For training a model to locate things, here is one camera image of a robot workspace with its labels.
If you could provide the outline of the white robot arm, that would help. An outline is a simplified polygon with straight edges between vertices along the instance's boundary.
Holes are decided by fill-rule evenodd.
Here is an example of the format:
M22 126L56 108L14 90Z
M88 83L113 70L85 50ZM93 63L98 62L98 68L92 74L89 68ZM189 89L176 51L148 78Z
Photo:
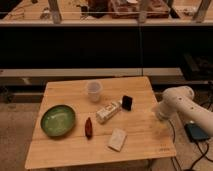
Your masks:
M162 93L162 100L152 110L160 121L168 120L176 113L185 115L209 136L213 136L213 112L196 104L194 96L189 86L167 88Z

